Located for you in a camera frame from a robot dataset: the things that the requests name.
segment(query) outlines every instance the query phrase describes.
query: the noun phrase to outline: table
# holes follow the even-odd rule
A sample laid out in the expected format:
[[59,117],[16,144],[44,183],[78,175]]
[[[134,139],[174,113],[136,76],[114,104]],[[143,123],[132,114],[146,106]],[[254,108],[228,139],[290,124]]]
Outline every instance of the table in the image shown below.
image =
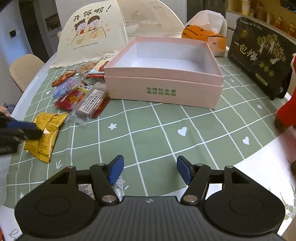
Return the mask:
[[[125,159],[125,195],[180,197],[186,186],[177,172],[176,157],[183,155],[192,163],[213,169],[234,165],[270,189],[285,203],[282,234],[296,214],[295,181],[286,161],[295,160],[296,153],[293,147],[281,146],[288,138],[296,145],[296,133],[289,129],[278,137],[273,124],[286,100],[271,101],[226,56],[217,62],[224,84],[215,110],[113,99],[86,127],[71,121],[61,126],[50,164],[34,158],[21,144],[10,161],[0,217],[11,213],[20,198],[62,168],[74,165],[78,170],[88,169],[99,162],[109,163],[118,154]],[[23,119],[32,121],[40,112],[63,113],[54,106],[51,83],[79,66],[49,69],[45,80],[39,80],[42,83],[31,102],[25,101],[27,96],[18,104],[19,110],[27,110]],[[210,186],[208,195],[219,189],[219,185]]]

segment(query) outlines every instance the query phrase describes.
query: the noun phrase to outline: pink box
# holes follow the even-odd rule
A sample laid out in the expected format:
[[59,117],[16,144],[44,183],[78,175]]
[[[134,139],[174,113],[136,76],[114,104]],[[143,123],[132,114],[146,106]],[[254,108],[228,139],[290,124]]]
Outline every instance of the pink box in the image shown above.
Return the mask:
[[207,42],[194,39],[137,37],[104,71],[113,99],[214,109],[223,84]]

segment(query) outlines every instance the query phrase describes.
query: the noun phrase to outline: black bag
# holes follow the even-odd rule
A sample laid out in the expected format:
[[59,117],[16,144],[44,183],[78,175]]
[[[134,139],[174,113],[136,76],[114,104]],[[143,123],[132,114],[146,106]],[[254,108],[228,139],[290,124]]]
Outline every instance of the black bag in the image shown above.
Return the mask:
[[284,98],[296,45],[274,30],[245,17],[237,19],[228,58],[273,100]]

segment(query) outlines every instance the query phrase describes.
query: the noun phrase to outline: green tablecloth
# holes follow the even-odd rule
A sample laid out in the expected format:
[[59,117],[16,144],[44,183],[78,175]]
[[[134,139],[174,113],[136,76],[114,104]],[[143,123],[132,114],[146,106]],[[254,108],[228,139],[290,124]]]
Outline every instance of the green tablecloth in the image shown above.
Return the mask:
[[[50,164],[34,158],[22,144],[11,159],[4,205],[14,208],[23,195],[66,166],[89,169],[118,154],[125,159],[126,195],[159,196],[185,187],[176,169],[179,155],[223,169],[258,151],[277,136],[273,122],[284,100],[271,101],[226,57],[217,61],[224,83],[215,110],[113,99],[87,126],[71,121],[61,126]],[[49,69],[25,121],[40,112],[64,112],[54,106],[51,83],[77,67]]]

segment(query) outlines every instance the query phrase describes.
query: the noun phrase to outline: yellow snack package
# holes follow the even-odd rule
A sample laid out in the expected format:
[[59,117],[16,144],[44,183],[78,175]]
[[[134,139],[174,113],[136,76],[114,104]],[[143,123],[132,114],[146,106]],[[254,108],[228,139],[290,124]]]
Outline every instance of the yellow snack package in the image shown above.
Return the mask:
[[59,127],[67,115],[40,113],[33,122],[39,129],[43,130],[43,134],[39,140],[26,140],[24,150],[29,151],[37,159],[50,163]]

